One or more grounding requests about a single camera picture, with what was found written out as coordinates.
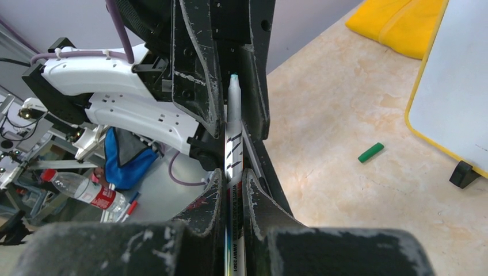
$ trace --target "plastic water bottle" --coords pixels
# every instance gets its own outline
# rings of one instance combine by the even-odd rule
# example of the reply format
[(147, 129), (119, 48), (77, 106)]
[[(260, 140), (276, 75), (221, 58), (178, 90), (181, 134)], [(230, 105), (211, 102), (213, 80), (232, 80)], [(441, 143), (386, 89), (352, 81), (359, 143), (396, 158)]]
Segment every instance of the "plastic water bottle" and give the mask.
[(74, 172), (57, 172), (49, 168), (43, 172), (41, 178), (44, 181), (51, 181), (61, 193), (107, 212), (116, 213), (127, 206), (123, 194)]

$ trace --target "red bottle label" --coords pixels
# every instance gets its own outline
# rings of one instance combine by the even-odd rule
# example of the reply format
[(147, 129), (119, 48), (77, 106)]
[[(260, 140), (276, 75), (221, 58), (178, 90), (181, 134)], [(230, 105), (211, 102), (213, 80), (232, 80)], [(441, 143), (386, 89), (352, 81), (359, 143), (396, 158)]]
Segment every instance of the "red bottle label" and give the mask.
[(115, 200), (116, 193), (116, 191), (102, 187), (90, 204), (102, 210), (107, 210), (112, 205), (113, 200)]

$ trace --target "blue cloth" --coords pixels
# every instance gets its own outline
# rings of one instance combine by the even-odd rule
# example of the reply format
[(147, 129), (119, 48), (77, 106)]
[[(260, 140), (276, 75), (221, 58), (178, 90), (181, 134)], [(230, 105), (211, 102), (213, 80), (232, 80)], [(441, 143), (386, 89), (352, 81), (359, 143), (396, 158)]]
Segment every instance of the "blue cloth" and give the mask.
[(115, 129), (110, 128), (105, 136), (105, 179), (117, 189), (127, 190), (139, 182), (158, 155), (151, 147), (146, 146), (141, 151), (134, 152), (133, 158), (121, 166), (121, 146), (124, 147), (119, 145)]

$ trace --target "yellow whiteboard frame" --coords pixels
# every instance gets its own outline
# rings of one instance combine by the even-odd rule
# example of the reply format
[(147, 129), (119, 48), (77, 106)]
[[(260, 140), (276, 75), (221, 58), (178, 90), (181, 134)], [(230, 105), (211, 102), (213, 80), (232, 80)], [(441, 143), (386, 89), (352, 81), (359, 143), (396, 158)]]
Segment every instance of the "yellow whiteboard frame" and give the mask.
[[(439, 32), (439, 27), (441, 26), (441, 23), (442, 23), (442, 20), (444, 18), (445, 10), (447, 8), (448, 3), (449, 3), (449, 0), (444, 0), (444, 3), (443, 3), (441, 10), (439, 12), (439, 18), (437, 19), (436, 26), (434, 27), (434, 31), (432, 32), (432, 37), (430, 38), (429, 46), (427, 48), (427, 51), (424, 54), (424, 58), (422, 59), (422, 64), (420, 65), (420, 69), (418, 70), (417, 79), (415, 80), (415, 84), (413, 86), (412, 93), (410, 94), (409, 103), (407, 104), (407, 109), (405, 111), (405, 123), (407, 124), (407, 127), (410, 129), (410, 131), (412, 131), (415, 135), (424, 139), (429, 144), (440, 149), (441, 151), (443, 151), (444, 153), (446, 153), (447, 155), (449, 155), (450, 157), (454, 158), (455, 160), (457, 160), (459, 162), (459, 161), (462, 161), (463, 158), (461, 158), (459, 155), (457, 155), (454, 152), (444, 148), (443, 146), (437, 144), (435, 141), (429, 139), (425, 135), (423, 135), (420, 132), (418, 132), (417, 130), (415, 130), (409, 121), (410, 108), (411, 108), (411, 105), (413, 103), (413, 99), (415, 98), (415, 94), (417, 92), (418, 85), (420, 84), (420, 80), (422, 79), (422, 75), (424, 74), (425, 66), (427, 65), (427, 61), (429, 60), (430, 51), (432, 50), (432, 46), (434, 45), (434, 42), (436, 40), (437, 33)], [(473, 170), (476, 171), (481, 176), (488, 178), (488, 172), (483, 171), (479, 167), (473, 166)]]

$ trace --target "bottle cap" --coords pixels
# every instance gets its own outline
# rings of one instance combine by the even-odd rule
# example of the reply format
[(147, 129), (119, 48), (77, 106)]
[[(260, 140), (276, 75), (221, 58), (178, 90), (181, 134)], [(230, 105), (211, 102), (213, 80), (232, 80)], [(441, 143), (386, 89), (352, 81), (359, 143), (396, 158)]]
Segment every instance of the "bottle cap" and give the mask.
[(51, 179), (58, 173), (56, 170), (52, 168), (48, 168), (41, 174), (41, 179), (44, 181), (51, 181)]

